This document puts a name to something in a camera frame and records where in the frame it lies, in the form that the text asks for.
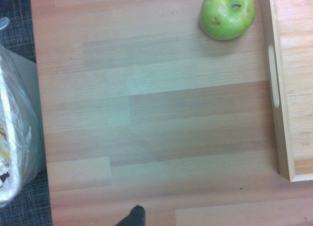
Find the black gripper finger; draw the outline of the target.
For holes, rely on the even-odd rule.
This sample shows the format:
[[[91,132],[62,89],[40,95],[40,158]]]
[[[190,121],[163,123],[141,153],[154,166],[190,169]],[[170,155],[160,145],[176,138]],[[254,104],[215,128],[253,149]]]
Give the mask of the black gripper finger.
[[[146,212],[144,207],[136,205],[133,207],[128,216],[122,219],[116,226],[145,226]]]

